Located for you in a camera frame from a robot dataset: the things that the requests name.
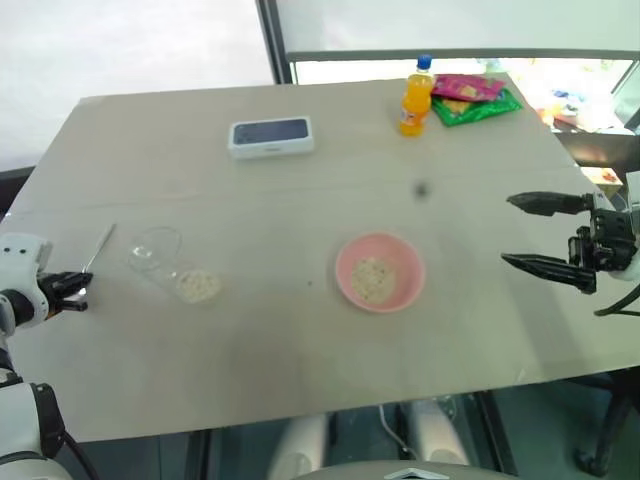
orange bottle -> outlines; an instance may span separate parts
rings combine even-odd
[[[430,68],[431,56],[420,55],[418,71],[407,80],[399,128],[400,132],[408,137],[415,137],[422,133],[427,113],[431,110],[433,77],[429,75]]]

table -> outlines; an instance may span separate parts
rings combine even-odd
[[[87,312],[10,339],[14,364],[56,390],[79,440],[154,435],[546,381],[640,363],[640,323],[592,311],[598,294],[544,282],[500,252],[566,256],[577,217],[526,215],[505,198],[593,187],[525,108],[419,139],[393,129],[402,81],[205,90],[81,102],[0,224],[55,243],[80,268],[107,224]],[[234,162],[229,124],[309,114],[316,151]],[[415,196],[416,182],[429,195]],[[217,272],[210,308],[185,306],[126,264],[131,238],[169,225],[182,255]],[[372,315],[333,280],[340,246],[397,233],[426,287]]]

wall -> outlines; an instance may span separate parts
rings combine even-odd
[[[253,0],[0,0],[0,172],[82,97],[267,83]]]
[[[278,9],[295,60],[354,50],[640,51],[638,0],[278,0]]]

pink snack bag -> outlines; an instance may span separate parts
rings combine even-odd
[[[436,85],[431,93],[466,102],[491,102],[498,97],[504,86],[505,82],[493,78],[443,74],[436,77]]]

clear plastic cup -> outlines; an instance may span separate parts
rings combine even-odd
[[[185,303],[205,303],[220,291],[220,280],[179,255],[182,235],[171,227],[154,227],[137,235],[129,249],[129,266],[176,294]]]

